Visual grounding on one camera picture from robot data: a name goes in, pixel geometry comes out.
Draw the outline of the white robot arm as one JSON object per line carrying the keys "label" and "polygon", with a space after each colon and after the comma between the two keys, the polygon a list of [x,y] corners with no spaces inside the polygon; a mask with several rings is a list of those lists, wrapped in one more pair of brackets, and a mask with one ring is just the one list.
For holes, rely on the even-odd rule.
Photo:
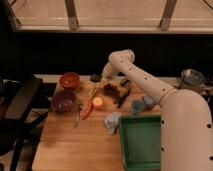
{"label": "white robot arm", "polygon": [[102,77],[123,73],[161,107],[161,171],[213,171],[213,120],[206,100],[154,77],[134,60],[132,50],[112,52]]}

